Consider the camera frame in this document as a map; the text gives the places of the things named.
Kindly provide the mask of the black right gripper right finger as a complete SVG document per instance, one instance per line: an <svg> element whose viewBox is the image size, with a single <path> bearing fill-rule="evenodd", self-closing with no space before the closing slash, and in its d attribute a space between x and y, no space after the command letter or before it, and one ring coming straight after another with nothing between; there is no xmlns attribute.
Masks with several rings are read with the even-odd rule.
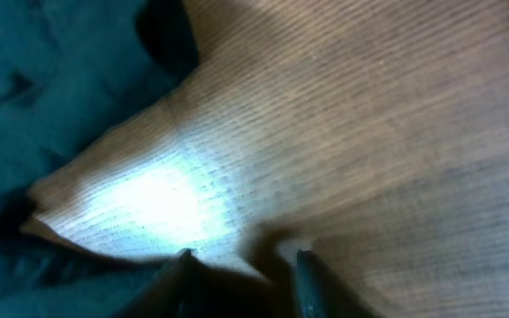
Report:
<svg viewBox="0 0 509 318"><path fill-rule="evenodd" d="M302 318L377 318L330 268L309 250L296 254L297 315Z"/></svg>

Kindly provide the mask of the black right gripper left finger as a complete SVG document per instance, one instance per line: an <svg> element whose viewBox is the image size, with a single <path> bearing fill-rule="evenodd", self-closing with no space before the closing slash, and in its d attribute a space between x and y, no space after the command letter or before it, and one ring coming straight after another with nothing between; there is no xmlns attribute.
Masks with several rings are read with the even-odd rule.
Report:
<svg viewBox="0 0 509 318"><path fill-rule="evenodd" d="M193 274L193 254L183 249L172 257L147 287L115 318L153 318L169 317L176 306L179 294L185 289Z"/></svg>

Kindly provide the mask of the black shorts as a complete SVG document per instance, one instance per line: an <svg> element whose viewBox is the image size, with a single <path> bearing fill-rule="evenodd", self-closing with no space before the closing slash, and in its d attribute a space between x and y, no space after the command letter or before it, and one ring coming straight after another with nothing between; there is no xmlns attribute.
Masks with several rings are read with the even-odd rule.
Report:
<svg viewBox="0 0 509 318"><path fill-rule="evenodd" d="M0 1L0 317L115 317L170 258L83 254L23 234L27 189L112 126L175 89L198 65L184 5ZM193 271L169 317L268 317L239 276Z"/></svg>

